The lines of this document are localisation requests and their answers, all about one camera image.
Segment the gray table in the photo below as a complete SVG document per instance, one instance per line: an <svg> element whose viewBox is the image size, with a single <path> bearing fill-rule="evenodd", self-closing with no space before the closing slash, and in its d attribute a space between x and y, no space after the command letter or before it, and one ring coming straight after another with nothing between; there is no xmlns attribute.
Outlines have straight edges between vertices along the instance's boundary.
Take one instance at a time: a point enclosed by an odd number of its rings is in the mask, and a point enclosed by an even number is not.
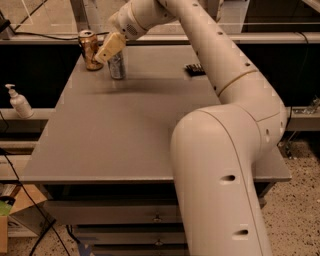
<svg viewBox="0 0 320 256"><path fill-rule="evenodd" d="M21 181L42 184L172 182L170 139L187 113L220 104L190 46L130 46L127 77L86 70L82 57L52 113ZM274 149L255 165L260 182L290 174Z"/></svg>

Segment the cable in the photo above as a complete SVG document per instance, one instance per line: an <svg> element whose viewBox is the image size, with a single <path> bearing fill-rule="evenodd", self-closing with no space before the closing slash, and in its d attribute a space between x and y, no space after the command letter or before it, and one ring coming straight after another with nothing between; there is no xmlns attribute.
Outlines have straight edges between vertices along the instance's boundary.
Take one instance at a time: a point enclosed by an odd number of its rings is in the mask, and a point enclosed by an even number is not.
<svg viewBox="0 0 320 256"><path fill-rule="evenodd" d="M72 233L72 227L70 227L69 225L66 225L66 229L67 232L69 234L69 236L77 243L77 244L81 244L81 242L74 236L74 234Z"/></svg>
<svg viewBox="0 0 320 256"><path fill-rule="evenodd" d="M41 6L43 6L48 0L43 0L41 2L40 5L38 5L32 12L29 13L29 15L27 15L21 22L19 25L17 25L15 28L14 28L14 31L16 31L17 29L19 29L21 27L21 24L24 23L27 19L29 19L31 17L32 14L34 14L37 10L40 9Z"/></svg>
<svg viewBox="0 0 320 256"><path fill-rule="evenodd" d="M299 73L298 73L298 76L297 76L297 84L295 85L295 87L293 88L293 95L292 95L292 98L291 98L291 106L290 106L290 113L289 113L289 117L288 117L288 121L287 121L287 125L286 125L286 129L288 128L289 126L289 123L292 119L292 109L293 109L293 101L294 99L296 98L296 93L297 93L297 88L298 88L298 85L299 85L299 82L300 82L300 79L301 79L301 75L302 75L302 71L304 70L304 67L305 67L305 64L306 64L306 61L307 61L307 57L308 57L308 54L309 54L309 40L308 38L306 37L306 35L302 32L296 32L300 35L302 35L306 41L306 44L307 44L307 50L306 50L306 53L304 55L304 59L302 61L302 65L301 65L301 68L299 70Z"/></svg>
<svg viewBox="0 0 320 256"><path fill-rule="evenodd" d="M53 227L54 223L56 223L56 220L53 220L49 226L45 229L45 231L42 232L42 234L40 235L40 237L38 238L37 242L34 244L34 246L32 247L31 252L29 253L29 256L32 256L33 253L35 252L38 244L41 242L41 240L44 238L44 236L48 233L48 231Z"/></svg>
<svg viewBox="0 0 320 256"><path fill-rule="evenodd" d="M18 184L22 187L22 189L24 190L24 192L26 193L26 195L28 196L28 198L31 200L31 202L34 204L34 206L37 208L37 210L40 212L40 214L41 214L42 217L46 220L46 222L50 224L51 222L48 220L47 216L41 211L41 209L39 208L39 206L38 206L38 205L36 204L36 202L32 199L32 197L29 195L28 191L26 190L26 188L24 187L24 185L23 185L22 182L20 181L20 178L19 178L19 176L18 176L15 168L13 167L12 162L11 162L10 159L7 157L7 154L3 154L3 156L7 159L9 165L11 166L11 169L12 169L14 175L16 176L16 178L17 178L17 180L18 180ZM67 250L67 248L66 248L64 242L62 241L61 237L59 236L58 232L55 230L55 228L54 228L53 226L52 226L51 228L52 228L52 230L54 231L54 233L56 234L56 236L58 237L58 239L59 239L60 243L62 244L64 250L66 251L67 255L70 256L70 253L69 253L69 251Z"/></svg>
<svg viewBox="0 0 320 256"><path fill-rule="evenodd" d="M1 118L2 118L2 120L3 120L3 122L4 122L5 125L6 125L6 128L4 128L3 133L6 133L6 132L8 131L8 129L9 129L9 124L8 124L7 120L4 119L1 110L0 110L0 116L1 116Z"/></svg>
<svg viewBox="0 0 320 256"><path fill-rule="evenodd" d="M107 35L109 32L101 32L97 33L96 35ZM15 32L15 35L31 35L31 36L41 36L45 38L55 39L55 40L62 40L62 41L71 41L71 40L78 40L78 37L70 37L70 38L63 38L63 37L56 37L56 36L50 36L46 34L39 34L39 33L33 33L33 32Z"/></svg>

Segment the silver can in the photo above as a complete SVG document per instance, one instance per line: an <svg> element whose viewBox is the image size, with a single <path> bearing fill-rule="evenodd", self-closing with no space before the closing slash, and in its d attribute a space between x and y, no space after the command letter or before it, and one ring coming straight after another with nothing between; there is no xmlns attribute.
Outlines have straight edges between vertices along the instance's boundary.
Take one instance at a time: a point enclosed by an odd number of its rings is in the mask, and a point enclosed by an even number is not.
<svg viewBox="0 0 320 256"><path fill-rule="evenodd" d="M94 56L99 50L97 35L91 30L82 30L79 33L78 39L86 68L90 71L101 69L103 64L94 59Z"/></svg>
<svg viewBox="0 0 320 256"><path fill-rule="evenodd" d="M110 75L113 79L120 80L126 77L126 69L122 51L108 60Z"/></svg>

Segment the black object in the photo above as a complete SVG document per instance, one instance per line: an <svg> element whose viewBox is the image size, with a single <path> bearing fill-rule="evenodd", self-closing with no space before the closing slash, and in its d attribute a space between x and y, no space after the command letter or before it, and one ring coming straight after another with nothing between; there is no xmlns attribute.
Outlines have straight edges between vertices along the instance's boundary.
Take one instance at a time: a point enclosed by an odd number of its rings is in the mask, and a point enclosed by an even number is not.
<svg viewBox="0 0 320 256"><path fill-rule="evenodd" d="M9 27L11 24L10 20L0 19L0 33Z"/></svg>
<svg viewBox="0 0 320 256"><path fill-rule="evenodd" d="M201 64L187 65L185 67L185 70L188 72L190 76L203 76L206 74Z"/></svg>

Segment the pump bottle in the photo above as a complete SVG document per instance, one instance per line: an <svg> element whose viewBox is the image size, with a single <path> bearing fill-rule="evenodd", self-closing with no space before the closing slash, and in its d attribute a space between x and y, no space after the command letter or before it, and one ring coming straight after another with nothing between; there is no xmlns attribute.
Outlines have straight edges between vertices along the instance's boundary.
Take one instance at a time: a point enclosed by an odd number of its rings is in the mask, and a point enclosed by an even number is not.
<svg viewBox="0 0 320 256"><path fill-rule="evenodd" d="M6 84L6 87L9 90L9 94L11 96L10 103L12 107L17 111L18 115L21 118L29 118L33 115L33 110L27 101L27 99L16 92L16 90L12 89L15 87L14 84Z"/></svg>

